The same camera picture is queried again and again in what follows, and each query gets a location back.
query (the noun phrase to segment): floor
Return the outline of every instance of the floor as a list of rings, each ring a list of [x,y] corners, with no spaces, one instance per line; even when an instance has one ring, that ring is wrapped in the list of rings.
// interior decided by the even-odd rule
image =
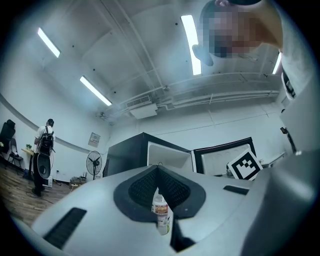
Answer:
[[[1,199],[7,210],[12,216],[22,220],[28,226],[52,203],[58,202],[60,199],[69,194],[70,189],[66,184],[53,183],[52,188],[45,187],[41,193],[42,198],[35,198],[31,193],[34,182],[22,178],[23,173],[0,163],[0,194]]]

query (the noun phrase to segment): black backpack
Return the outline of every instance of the black backpack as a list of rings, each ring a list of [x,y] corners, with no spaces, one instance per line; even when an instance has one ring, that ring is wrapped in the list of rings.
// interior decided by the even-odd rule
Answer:
[[[43,132],[39,142],[39,152],[40,154],[50,156],[51,149],[54,146],[54,131],[49,133],[47,126],[45,127],[45,131],[46,132]]]

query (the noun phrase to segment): standing fan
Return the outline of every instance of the standing fan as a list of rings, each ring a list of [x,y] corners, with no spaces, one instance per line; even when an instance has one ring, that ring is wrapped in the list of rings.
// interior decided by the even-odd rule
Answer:
[[[93,175],[93,179],[95,179],[96,175],[101,170],[101,161],[101,155],[98,151],[90,152],[86,158],[86,169],[91,175]]]

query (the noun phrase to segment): white ceiling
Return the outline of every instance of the white ceiling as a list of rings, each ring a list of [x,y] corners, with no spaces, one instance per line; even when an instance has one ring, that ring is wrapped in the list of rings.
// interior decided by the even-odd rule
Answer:
[[[272,75],[278,50],[262,45],[247,58],[215,58],[193,76],[180,17],[197,22],[208,0],[64,0],[37,11],[26,50],[45,74],[84,111],[104,111],[111,122],[130,116],[126,103],[140,96],[165,111],[209,103],[218,96],[276,96]],[[41,27],[61,54],[56,58],[37,35]],[[85,76],[111,102],[107,107],[80,81]]]

